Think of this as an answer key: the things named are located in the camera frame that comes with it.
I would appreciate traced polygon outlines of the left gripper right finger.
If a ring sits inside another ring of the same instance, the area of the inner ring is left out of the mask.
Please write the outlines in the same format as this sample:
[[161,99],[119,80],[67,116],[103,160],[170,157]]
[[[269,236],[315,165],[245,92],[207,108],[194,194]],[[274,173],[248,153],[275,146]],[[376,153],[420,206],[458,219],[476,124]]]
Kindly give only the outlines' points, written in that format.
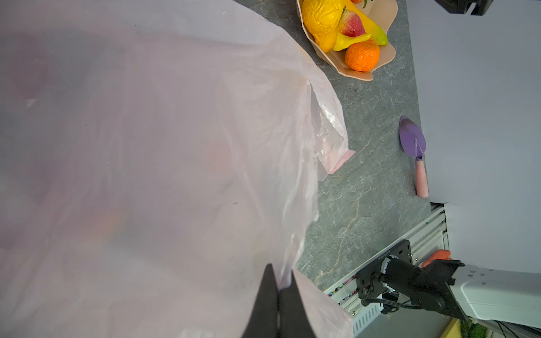
[[280,316],[278,337],[316,338],[308,320],[294,273],[291,273],[290,286],[279,292],[278,312]]

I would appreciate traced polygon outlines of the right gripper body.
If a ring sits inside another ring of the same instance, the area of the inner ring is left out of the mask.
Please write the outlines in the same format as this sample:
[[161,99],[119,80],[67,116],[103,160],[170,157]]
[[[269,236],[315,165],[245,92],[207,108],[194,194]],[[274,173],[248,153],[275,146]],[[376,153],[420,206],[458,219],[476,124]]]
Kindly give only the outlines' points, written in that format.
[[472,8],[470,15],[483,16],[493,0],[435,0],[449,14],[465,15]]

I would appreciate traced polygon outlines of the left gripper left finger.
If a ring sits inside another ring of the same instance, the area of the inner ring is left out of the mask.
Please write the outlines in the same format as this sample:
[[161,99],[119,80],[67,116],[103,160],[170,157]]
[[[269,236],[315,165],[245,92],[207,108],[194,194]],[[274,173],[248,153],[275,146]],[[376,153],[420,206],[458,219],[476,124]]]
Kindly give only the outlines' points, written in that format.
[[277,338],[279,291],[273,266],[269,263],[263,272],[255,303],[242,338]]

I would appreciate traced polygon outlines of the yellow lemon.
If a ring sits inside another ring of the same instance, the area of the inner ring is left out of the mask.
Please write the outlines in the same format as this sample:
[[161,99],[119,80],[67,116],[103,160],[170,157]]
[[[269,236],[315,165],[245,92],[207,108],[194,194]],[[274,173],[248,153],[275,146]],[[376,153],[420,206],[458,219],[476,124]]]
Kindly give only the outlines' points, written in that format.
[[303,24],[324,53],[332,50],[337,42],[344,9],[344,1],[338,0],[306,0],[301,5]]

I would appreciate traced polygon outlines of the pink plastic bag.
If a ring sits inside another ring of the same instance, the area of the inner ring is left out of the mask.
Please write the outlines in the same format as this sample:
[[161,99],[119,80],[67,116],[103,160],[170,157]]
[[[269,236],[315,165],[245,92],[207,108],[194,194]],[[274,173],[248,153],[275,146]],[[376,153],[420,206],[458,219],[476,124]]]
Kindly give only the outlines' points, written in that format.
[[270,263],[351,337],[296,267],[351,154],[323,71],[234,1],[3,1],[1,336],[241,337]]

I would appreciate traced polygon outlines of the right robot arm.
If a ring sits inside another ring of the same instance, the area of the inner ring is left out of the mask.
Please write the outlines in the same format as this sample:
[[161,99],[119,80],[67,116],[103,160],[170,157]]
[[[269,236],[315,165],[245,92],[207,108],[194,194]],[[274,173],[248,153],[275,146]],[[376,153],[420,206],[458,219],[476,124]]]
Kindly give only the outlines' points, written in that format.
[[412,309],[540,327],[540,274],[493,270],[435,259],[420,268],[397,256],[380,259],[379,281],[411,300]]

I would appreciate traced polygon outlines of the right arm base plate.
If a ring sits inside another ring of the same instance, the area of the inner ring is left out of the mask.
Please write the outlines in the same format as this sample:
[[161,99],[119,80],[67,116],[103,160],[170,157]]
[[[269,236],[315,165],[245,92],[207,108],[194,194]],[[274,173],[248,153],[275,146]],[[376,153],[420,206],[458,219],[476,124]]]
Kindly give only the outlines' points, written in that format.
[[400,303],[400,293],[385,281],[385,269],[389,261],[397,259],[412,263],[411,245],[407,239],[400,240],[390,249],[386,249],[367,266],[356,273],[356,294],[364,308],[371,306],[383,311],[383,314],[394,313],[399,309],[419,310],[419,306],[409,302]]

